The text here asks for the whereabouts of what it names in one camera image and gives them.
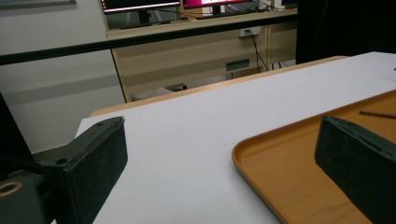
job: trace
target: orange tray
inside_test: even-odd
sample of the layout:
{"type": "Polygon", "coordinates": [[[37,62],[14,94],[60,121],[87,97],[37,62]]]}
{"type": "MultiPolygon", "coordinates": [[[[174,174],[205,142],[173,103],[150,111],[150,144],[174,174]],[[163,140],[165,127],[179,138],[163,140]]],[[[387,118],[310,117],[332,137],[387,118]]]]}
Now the orange tray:
{"type": "Polygon", "coordinates": [[[245,139],[233,149],[233,163],[283,223],[371,223],[314,159],[324,115],[396,143],[396,119],[364,116],[360,110],[396,114],[396,91],[245,139]]]}

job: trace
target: wooden table edge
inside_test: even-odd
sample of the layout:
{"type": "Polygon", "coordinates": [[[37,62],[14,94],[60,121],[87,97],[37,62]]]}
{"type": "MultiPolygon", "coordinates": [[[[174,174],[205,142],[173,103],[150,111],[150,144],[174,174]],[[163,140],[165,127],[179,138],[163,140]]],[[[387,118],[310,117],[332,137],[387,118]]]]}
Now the wooden table edge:
{"type": "Polygon", "coordinates": [[[130,109],[130,108],[134,108],[134,107],[138,107],[138,106],[142,106],[142,105],[154,104],[154,103],[157,103],[160,101],[166,101],[166,100],[174,99],[174,98],[177,98],[180,96],[186,96],[186,95],[190,95],[190,94],[194,94],[194,93],[202,92],[202,91],[214,90],[217,88],[230,86],[230,85],[233,85],[236,83],[250,81],[250,80],[253,80],[256,78],[269,77],[269,76],[277,75],[280,73],[289,72],[289,71],[293,71],[293,70],[297,70],[297,69],[301,69],[301,68],[306,68],[309,66],[318,65],[318,64],[322,64],[322,63],[329,63],[329,62],[333,62],[333,61],[345,59],[345,58],[347,58],[347,56],[333,56],[333,57],[326,58],[326,59],[321,59],[321,60],[317,60],[317,61],[313,61],[313,62],[309,62],[309,63],[296,64],[296,65],[290,66],[290,67],[284,67],[281,69],[263,72],[263,73],[259,73],[259,74],[251,75],[251,76],[247,76],[247,77],[240,77],[240,78],[236,78],[236,79],[226,80],[226,81],[209,84],[209,85],[205,85],[202,87],[197,87],[197,88],[193,88],[193,89],[189,89],[189,90],[185,90],[185,91],[172,92],[169,94],[151,97],[151,98],[140,100],[140,101],[134,101],[134,102],[123,104],[123,105],[113,105],[110,107],[106,107],[106,108],[102,108],[102,109],[93,111],[91,113],[91,117],[104,115],[104,114],[108,114],[108,113],[112,113],[112,112],[116,112],[116,111],[121,111],[124,109],[130,109]]]}

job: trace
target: power strip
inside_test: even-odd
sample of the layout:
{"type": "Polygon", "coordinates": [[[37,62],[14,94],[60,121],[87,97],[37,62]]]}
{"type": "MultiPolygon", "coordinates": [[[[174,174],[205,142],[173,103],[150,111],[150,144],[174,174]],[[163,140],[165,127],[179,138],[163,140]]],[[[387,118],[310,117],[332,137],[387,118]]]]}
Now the power strip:
{"type": "Polygon", "coordinates": [[[260,26],[255,26],[255,27],[249,27],[249,28],[244,28],[239,30],[239,36],[250,36],[250,32],[253,33],[254,35],[259,35],[260,32],[262,31],[260,26]]]}

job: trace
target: white wall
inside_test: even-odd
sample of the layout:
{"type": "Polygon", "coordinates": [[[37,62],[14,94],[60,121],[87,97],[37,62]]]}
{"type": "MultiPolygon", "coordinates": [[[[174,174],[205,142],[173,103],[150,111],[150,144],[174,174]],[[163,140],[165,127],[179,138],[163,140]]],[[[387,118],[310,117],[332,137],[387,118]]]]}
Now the white wall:
{"type": "MultiPolygon", "coordinates": [[[[97,0],[0,10],[0,55],[106,40],[97,0]]],[[[0,91],[32,152],[70,142],[92,111],[123,103],[109,50],[0,66],[0,91]]]]}

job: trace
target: black curtain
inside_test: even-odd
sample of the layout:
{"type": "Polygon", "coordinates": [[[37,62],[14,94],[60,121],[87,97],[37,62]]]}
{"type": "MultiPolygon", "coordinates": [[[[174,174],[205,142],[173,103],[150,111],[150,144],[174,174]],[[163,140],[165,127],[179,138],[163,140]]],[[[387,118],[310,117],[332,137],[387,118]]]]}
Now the black curtain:
{"type": "Polygon", "coordinates": [[[296,62],[396,53],[396,1],[300,0],[296,62]]]}

